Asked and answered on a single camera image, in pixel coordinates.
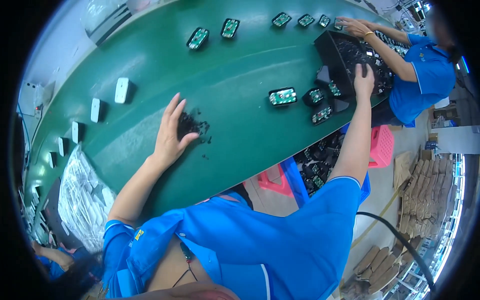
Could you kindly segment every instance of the blue polo shirt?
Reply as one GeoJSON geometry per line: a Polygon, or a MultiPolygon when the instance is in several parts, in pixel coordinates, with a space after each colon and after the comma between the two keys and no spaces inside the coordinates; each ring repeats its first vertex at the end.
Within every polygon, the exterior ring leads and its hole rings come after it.
{"type": "Polygon", "coordinates": [[[327,182],[298,211],[277,217],[213,197],[147,221],[139,229],[106,224],[107,298],[145,291],[173,234],[195,254],[212,281],[248,300],[326,299],[342,277],[353,237],[360,185],[327,182]]]}
{"type": "Polygon", "coordinates": [[[395,75],[390,107],[404,124],[438,101],[447,98],[455,85],[455,70],[448,53],[437,48],[426,36],[408,35],[412,47],[405,55],[418,82],[403,81],[395,75]]]}

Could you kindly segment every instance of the workbench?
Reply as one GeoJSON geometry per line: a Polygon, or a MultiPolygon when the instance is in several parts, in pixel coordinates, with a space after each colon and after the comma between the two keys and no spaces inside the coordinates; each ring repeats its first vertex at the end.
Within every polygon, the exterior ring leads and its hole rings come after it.
{"type": "MultiPolygon", "coordinates": [[[[88,55],[63,84],[45,113],[34,138],[25,183],[25,203],[39,186],[40,206],[68,155],[57,155],[54,169],[48,152],[58,152],[58,137],[72,142],[72,122],[84,123],[82,150],[97,175],[116,193],[153,152],[162,113],[177,93],[187,112],[200,111],[210,128],[166,171],[152,190],[142,220],[197,203],[272,165],[337,130],[352,118],[355,105],[318,126],[301,96],[314,87],[322,66],[313,41],[325,30],[322,14],[363,18],[388,25],[371,11],[346,1],[179,0],[155,9],[113,34],[88,55]],[[286,12],[285,28],[271,20],[286,12]],[[316,21],[297,24],[305,13],[316,21]],[[233,40],[220,36],[226,18],[241,20],[233,40]],[[199,51],[186,47],[192,32],[210,30],[199,51]],[[134,84],[126,104],[114,102],[119,77],[134,84]],[[273,107],[268,91],[293,86],[299,101],[273,107]],[[107,105],[106,118],[90,121],[92,98],[107,105]]],[[[379,103],[372,97],[372,105],[379,103]]]]}

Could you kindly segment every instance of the blue cable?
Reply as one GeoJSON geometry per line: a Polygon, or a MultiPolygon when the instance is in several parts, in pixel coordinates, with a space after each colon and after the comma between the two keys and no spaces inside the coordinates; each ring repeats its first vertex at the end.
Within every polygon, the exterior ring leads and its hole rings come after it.
{"type": "Polygon", "coordinates": [[[17,107],[18,107],[18,111],[20,112],[20,115],[22,116],[22,123],[25,127],[25,133],[27,134],[27,141],[28,141],[28,159],[27,159],[27,165],[25,166],[28,167],[28,165],[30,164],[30,155],[32,154],[32,147],[30,145],[30,137],[28,136],[28,130],[27,130],[27,124],[25,124],[25,118],[24,118],[24,114],[22,113],[22,109],[20,108],[20,104],[17,103],[17,107]]]}

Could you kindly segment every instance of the green circuit board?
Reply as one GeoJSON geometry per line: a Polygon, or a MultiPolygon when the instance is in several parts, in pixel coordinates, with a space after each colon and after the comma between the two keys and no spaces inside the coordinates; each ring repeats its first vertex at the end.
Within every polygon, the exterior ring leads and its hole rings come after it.
{"type": "Polygon", "coordinates": [[[193,36],[192,40],[190,43],[188,43],[188,48],[190,49],[197,49],[205,40],[205,38],[208,35],[208,30],[199,28],[196,32],[195,35],[193,36]]]}
{"type": "Polygon", "coordinates": [[[327,17],[326,15],[322,15],[322,17],[320,18],[320,21],[318,21],[318,24],[325,28],[328,26],[328,24],[330,24],[330,18],[327,17]]]}
{"type": "Polygon", "coordinates": [[[312,116],[312,122],[316,125],[319,124],[320,122],[328,119],[332,115],[333,109],[331,106],[328,106],[327,108],[322,109],[320,112],[315,113],[312,116]]]}
{"type": "Polygon", "coordinates": [[[286,13],[283,12],[273,20],[273,24],[278,26],[278,27],[281,27],[281,26],[285,25],[286,23],[288,23],[291,19],[292,19],[292,17],[290,17],[289,15],[287,15],[286,13]]]}
{"type": "Polygon", "coordinates": [[[334,96],[341,96],[342,94],[340,93],[340,90],[338,89],[338,87],[336,86],[335,83],[333,83],[333,81],[331,81],[329,84],[328,84],[328,87],[330,88],[330,91],[332,91],[332,94],[334,96]]]}
{"type": "Polygon", "coordinates": [[[315,19],[312,18],[309,14],[306,14],[299,20],[299,24],[302,25],[303,27],[306,27],[310,24],[312,24],[315,21],[315,19]]]}
{"type": "Polygon", "coordinates": [[[271,93],[269,99],[273,105],[288,104],[297,101],[297,93],[293,88],[289,88],[271,93]]]}
{"type": "Polygon", "coordinates": [[[227,38],[233,37],[235,35],[235,31],[237,30],[237,27],[239,26],[239,24],[240,24],[239,20],[232,20],[232,19],[227,20],[227,22],[225,23],[225,27],[223,27],[223,30],[222,30],[222,36],[227,38]]]}
{"type": "Polygon", "coordinates": [[[320,179],[320,177],[318,176],[315,176],[313,178],[313,183],[315,183],[315,185],[318,187],[318,188],[321,188],[323,185],[324,185],[324,182],[320,179]]]}
{"type": "Polygon", "coordinates": [[[337,22],[341,22],[341,21],[342,21],[342,20],[339,20],[339,19],[335,18],[334,28],[335,28],[336,30],[342,30],[342,29],[343,29],[343,26],[336,24],[337,22]]]}
{"type": "Polygon", "coordinates": [[[318,101],[320,101],[324,98],[324,95],[322,94],[322,92],[319,89],[310,91],[309,95],[312,98],[313,103],[317,103],[318,101]]]}

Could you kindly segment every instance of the logo on shirt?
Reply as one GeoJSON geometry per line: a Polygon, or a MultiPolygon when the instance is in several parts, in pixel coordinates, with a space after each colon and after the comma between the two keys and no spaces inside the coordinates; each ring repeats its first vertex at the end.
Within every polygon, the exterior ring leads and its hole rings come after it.
{"type": "Polygon", "coordinates": [[[144,231],[140,229],[138,231],[137,235],[135,236],[135,239],[138,240],[143,233],[144,233],[144,231]]]}

